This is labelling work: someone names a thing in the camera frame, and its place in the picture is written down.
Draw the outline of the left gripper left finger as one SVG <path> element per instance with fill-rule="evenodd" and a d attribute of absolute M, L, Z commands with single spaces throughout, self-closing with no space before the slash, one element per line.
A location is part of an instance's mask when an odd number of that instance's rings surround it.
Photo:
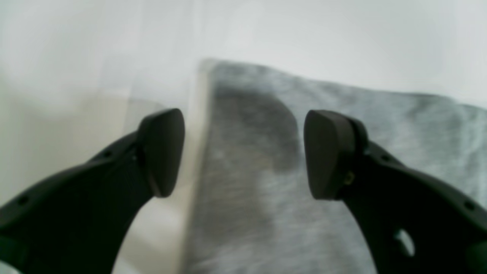
<path fill-rule="evenodd" d="M 139 210 L 175 189 L 185 140 L 180 109 L 1 207 L 1 263 L 20 274 L 110 274 Z"/>

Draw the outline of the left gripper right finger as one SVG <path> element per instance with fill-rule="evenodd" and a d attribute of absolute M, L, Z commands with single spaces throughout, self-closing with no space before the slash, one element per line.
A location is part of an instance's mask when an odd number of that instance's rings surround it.
<path fill-rule="evenodd" d="M 304 122 L 310 192 L 343 201 L 379 274 L 485 274 L 486 210 L 409 168 L 368 139 L 359 120 L 310 110 Z"/>

